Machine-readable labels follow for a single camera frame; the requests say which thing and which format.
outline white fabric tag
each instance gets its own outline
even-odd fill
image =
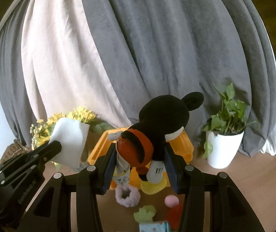
[[[117,150],[117,162],[114,170],[113,179],[120,186],[126,186],[129,183],[130,166],[129,163],[122,158]]]

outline metal screw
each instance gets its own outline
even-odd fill
[[[55,173],[54,175],[53,175],[53,178],[54,179],[59,179],[59,178],[61,178],[62,177],[62,174],[61,173]]]
[[[225,178],[227,178],[227,173],[225,173],[225,172],[220,172],[220,173],[219,173],[219,176],[220,176],[221,178],[225,179]]]
[[[86,170],[88,170],[89,172],[92,172],[92,171],[94,171],[95,169],[96,169],[96,167],[93,166],[93,165],[88,166],[88,167],[86,168]]]
[[[193,167],[192,165],[187,165],[187,166],[185,167],[185,170],[187,170],[187,171],[193,171],[193,170],[194,170],[194,167]]]

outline red pom pom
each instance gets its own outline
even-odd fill
[[[169,222],[171,230],[178,230],[183,210],[183,203],[170,208],[166,214],[166,221]]]

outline white flower pot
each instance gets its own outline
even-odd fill
[[[207,158],[208,164],[217,169],[228,167],[235,157],[241,144],[244,132],[237,135],[215,135],[212,131],[206,132],[206,140],[213,145],[213,150]]]

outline pink pom pom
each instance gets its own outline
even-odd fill
[[[179,204],[179,199],[175,195],[167,195],[165,198],[165,205],[168,208],[173,208]]]

